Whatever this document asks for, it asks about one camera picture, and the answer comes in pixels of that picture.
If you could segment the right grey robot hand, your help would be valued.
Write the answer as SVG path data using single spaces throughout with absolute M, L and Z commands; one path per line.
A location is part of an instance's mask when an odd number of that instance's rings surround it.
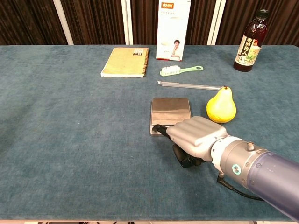
M 173 152 L 183 168 L 211 162 L 214 143 L 228 137 L 225 127 L 201 116 L 185 119 L 169 127 L 156 124 L 152 131 L 174 143 Z

